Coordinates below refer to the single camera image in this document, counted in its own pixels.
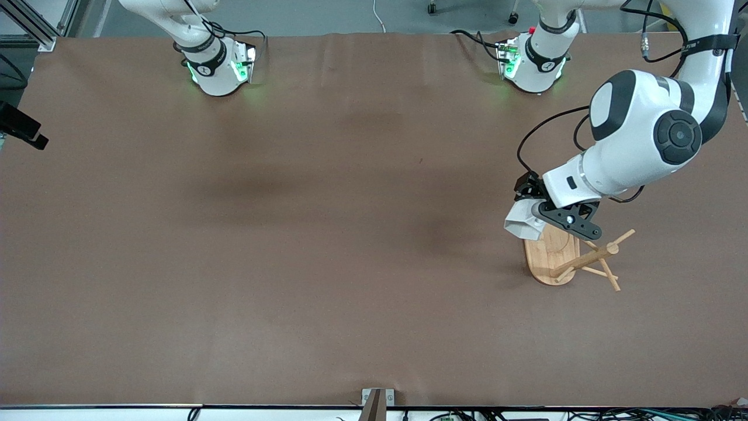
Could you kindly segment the white faceted cup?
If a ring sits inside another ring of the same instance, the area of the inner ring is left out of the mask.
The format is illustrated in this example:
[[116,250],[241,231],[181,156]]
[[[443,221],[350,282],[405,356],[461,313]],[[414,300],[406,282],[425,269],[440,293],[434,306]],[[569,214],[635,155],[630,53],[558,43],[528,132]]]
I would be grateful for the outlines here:
[[542,199],[522,199],[514,202],[504,221],[504,228],[522,240],[537,241],[547,222],[539,217]]

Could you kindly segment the wooden cup rack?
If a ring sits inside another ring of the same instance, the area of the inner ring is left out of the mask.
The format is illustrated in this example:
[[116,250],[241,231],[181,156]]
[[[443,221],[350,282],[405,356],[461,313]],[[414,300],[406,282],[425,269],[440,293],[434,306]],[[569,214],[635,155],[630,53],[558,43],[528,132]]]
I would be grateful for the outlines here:
[[544,285],[566,285],[577,272],[585,271],[604,277],[614,291],[620,291],[619,277],[614,275],[607,259],[618,254],[621,243],[634,234],[636,230],[631,229],[615,240],[598,245],[548,226],[539,240],[524,240],[527,266],[532,277]]

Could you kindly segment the brown table cover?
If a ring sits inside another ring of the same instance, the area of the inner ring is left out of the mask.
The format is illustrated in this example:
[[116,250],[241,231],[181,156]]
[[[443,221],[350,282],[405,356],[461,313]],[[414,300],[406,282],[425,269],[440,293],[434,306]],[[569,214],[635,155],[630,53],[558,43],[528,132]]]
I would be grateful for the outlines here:
[[620,291],[529,274],[523,136],[644,65],[585,34],[521,93],[465,38],[279,37],[211,98],[166,38],[61,39],[0,149],[0,405],[701,406],[748,398],[748,125],[604,202]]

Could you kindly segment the aluminium frame post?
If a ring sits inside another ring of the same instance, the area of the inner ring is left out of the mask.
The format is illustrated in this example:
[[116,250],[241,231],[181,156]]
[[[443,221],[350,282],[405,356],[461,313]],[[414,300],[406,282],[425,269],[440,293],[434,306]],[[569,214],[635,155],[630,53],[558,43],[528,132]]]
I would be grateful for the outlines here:
[[96,0],[0,0],[0,45],[53,51],[59,37],[75,37]]

